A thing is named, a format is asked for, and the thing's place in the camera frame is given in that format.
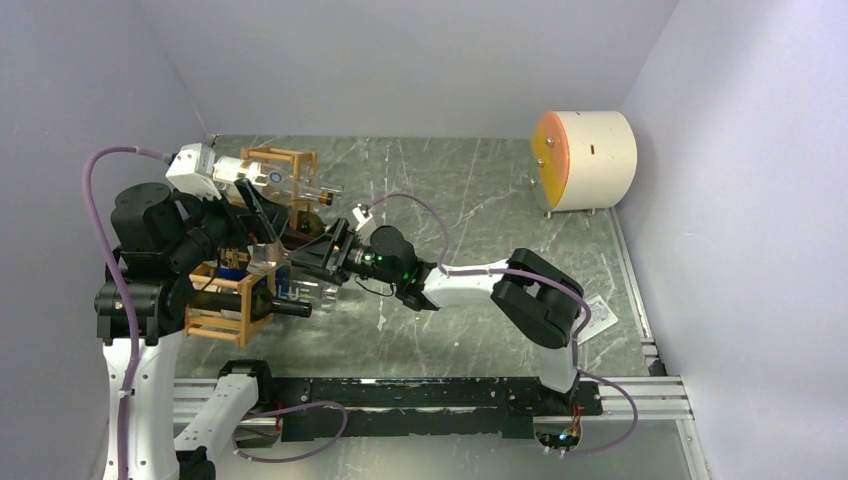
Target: purple cable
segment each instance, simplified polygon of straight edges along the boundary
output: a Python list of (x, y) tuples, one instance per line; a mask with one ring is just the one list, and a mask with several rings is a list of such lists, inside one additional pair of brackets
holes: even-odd
[(330, 402), (330, 401), (304, 403), (303, 405), (297, 405), (297, 406), (294, 406), (294, 407), (283, 408), (282, 410), (273, 410), (273, 411), (270, 411), (270, 412), (262, 412), (262, 413), (259, 413), (259, 414), (256, 414), (256, 415), (249, 415), (249, 416), (244, 417), (244, 418), (246, 420), (250, 420), (252, 418), (276, 417), (277, 415), (285, 415), (287, 413), (299, 412), (301, 410), (308, 410), (310, 408), (316, 408), (316, 407), (333, 407), (336, 410), (338, 410), (339, 412), (341, 412), (341, 414), (342, 414), (342, 426), (339, 427), (339, 431), (336, 432), (336, 434), (333, 436), (333, 438), (331, 438), (330, 440), (327, 441), (327, 443), (325, 443), (324, 445), (321, 445), (320, 447), (316, 448), (315, 450), (312, 450), (311, 452), (307, 452), (307, 453), (304, 453), (304, 454), (301, 454), (301, 455), (295, 455), (294, 457), (287, 457), (287, 458), (254, 457), (253, 455), (248, 455), (248, 454), (244, 453), (243, 451), (239, 450), (238, 444), (236, 443), (235, 434), (233, 434), (233, 436), (232, 436), (233, 453), (235, 453), (236, 455), (238, 455), (239, 457), (241, 457), (245, 460), (250, 460), (252, 462), (258, 462), (258, 463), (289, 463), (289, 462), (296, 462), (298, 460), (303, 460), (303, 459), (318, 455), (319, 453), (321, 453), (324, 450), (333, 446), (333, 444), (336, 443), (336, 441), (342, 436), (342, 433), (344, 433), (344, 429), (347, 427), (347, 410), (345, 410), (344, 406), (342, 406), (340, 403)]
[(442, 233), (444, 234), (444, 237), (445, 237), (445, 246), (444, 246), (444, 248), (442, 248), (442, 252), (439, 254), (439, 257), (436, 259), (436, 265), (438, 266), (439, 270), (443, 274), (448, 275), (448, 276), (456, 275), (456, 276), (460, 276), (460, 277), (475, 276), (475, 275), (491, 275), (491, 274), (515, 275), (515, 276), (519, 276), (519, 277), (524, 277), (524, 278), (527, 278), (527, 279), (530, 279), (530, 280), (533, 280), (533, 281), (536, 281), (536, 282), (539, 282), (539, 283), (543, 283), (543, 284), (545, 284), (549, 287), (556, 288), (560, 292), (571, 297), (571, 299), (574, 300), (575, 302), (577, 302), (580, 305), (580, 308), (582, 308), (583, 311), (586, 312), (586, 318), (583, 319), (583, 322), (581, 322), (580, 325), (578, 325), (577, 328), (574, 329), (574, 332), (571, 334), (571, 340), (574, 342), (574, 348), (571, 349), (572, 364), (575, 366), (575, 369), (577, 370), (578, 374), (580, 374), (580, 375), (582, 375), (586, 378), (592, 379), (592, 380), (594, 380), (598, 383), (604, 384), (606, 386), (609, 386), (609, 387), (612, 387), (612, 388), (618, 390), (621, 393), (621, 395), (625, 399), (627, 399), (628, 403), (630, 403), (630, 407), (633, 409), (633, 421), (630, 423), (630, 427), (627, 429), (627, 431), (624, 432), (620, 437), (616, 438), (615, 440), (613, 440), (613, 441), (611, 441), (611, 442), (609, 442), (605, 445), (601, 445), (600, 447), (590, 448), (590, 449), (587, 449), (587, 450), (575, 450), (575, 451), (572, 451), (572, 452), (565, 452), (565, 455), (571, 456), (571, 457), (584, 457), (584, 456), (588, 456), (588, 455), (594, 455), (596, 453), (605, 452), (605, 451), (607, 451), (607, 450), (609, 450), (613, 447), (616, 447), (616, 446), (620, 445), (621, 443), (623, 443), (628, 438), (630, 438), (630, 436), (633, 435), (633, 432), (636, 430), (636, 425), (639, 423), (639, 409), (636, 407), (636, 402), (633, 400), (633, 397), (631, 397), (630, 394), (627, 393), (626, 390), (624, 390), (620, 385), (616, 384), (615, 382), (611, 382), (611, 381), (607, 380), (606, 378), (599, 377), (597, 375), (591, 374), (591, 373), (583, 370), (579, 366), (579, 362), (578, 362), (579, 352), (578, 352), (578, 348), (577, 348), (577, 346), (579, 345), (579, 342), (577, 340), (577, 337), (580, 334), (580, 332), (583, 331), (584, 328), (586, 328), (586, 325), (589, 324), (589, 320), (591, 320), (591, 318), (592, 318), (592, 310), (589, 308), (589, 304), (587, 304), (586, 301), (583, 300), (583, 298), (580, 297), (580, 295), (577, 294), (577, 292), (571, 290), (570, 288), (566, 287), (565, 285), (562, 285), (558, 282), (555, 282), (555, 281), (553, 281), (553, 280), (551, 280), (547, 277), (543, 277), (543, 276), (536, 274), (536, 273), (525, 272), (524, 270), (517, 270), (517, 269), (514, 269), (514, 268), (492, 268), (492, 269), (489, 269), (489, 270), (473, 269), (473, 270), (450, 270), (450, 271), (448, 271), (444, 266), (444, 260), (445, 260), (445, 256), (448, 253), (448, 247), (450, 246), (450, 234), (448, 233), (447, 225), (445, 224), (444, 220), (442, 220), (441, 215), (439, 215), (439, 213), (436, 211), (436, 209), (433, 208), (433, 206), (430, 205), (429, 203), (427, 203), (426, 201), (416, 197), (415, 195), (405, 193), (405, 192), (392, 192), (392, 193), (387, 193), (385, 195), (381, 195), (381, 196), (375, 198), (371, 202), (371, 205), (380, 204), (380, 203), (386, 201), (387, 199), (393, 198), (393, 197), (403, 197), (403, 198), (408, 198), (410, 200), (413, 200), (414, 202), (418, 203), (419, 205), (421, 205), (422, 207), (427, 209), (427, 211), (429, 211), (430, 214), (432, 214), (433, 217), (436, 218), (436, 221), (439, 222), (439, 226), (442, 228)]
[[(132, 303), (127, 282), (121, 275), (121, 269), (118, 267), (118, 262), (112, 255), (112, 248), (109, 246), (109, 239), (106, 237), (106, 232), (103, 229), (103, 223), (100, 222), (100, 216), (97, 213), (97, 207), (94, 204), (94, 195), (91, 191), (91, 172), (94, 170), (94, 165), (98, 160), (109, 155), (110, 153), (135, 153), (145, 157), (154, 158), (156, 160), (167, 161), (168, 156), (161, 153), (147, 150), (139, 147), (111, 147), (104, 148), (95, 152), (85, 162), (82, 171), (82, 194), (85, 198), (85, 207), (88, 210), (88, 218), (91, 220), (91, 225), (94, 227), (94, 233), (100, 242), (100, 247), (103, 249), (103, 256), (106, 257), (106, 266), (109, 268), (109, 273), (115, 281), (115, 286), (121, 294), (121, 301), (124, 302), (124, 309), (127, 312), (127, 322), (130, 329), (130, 361), (127, 364), (127, 370), (124, 373), (124, 381), (121, 383), (121, 390), (128, 392), (132, 388), (135, 371), (138, 368), (138, 318), (135, 314), (135, 307)], [(118, 479), (126, 480), (129, 469), (127, 463), (129, 460), (128, 439), (129, 439), (129, 400), (130, 396), (125, 395), (118, 401)]]

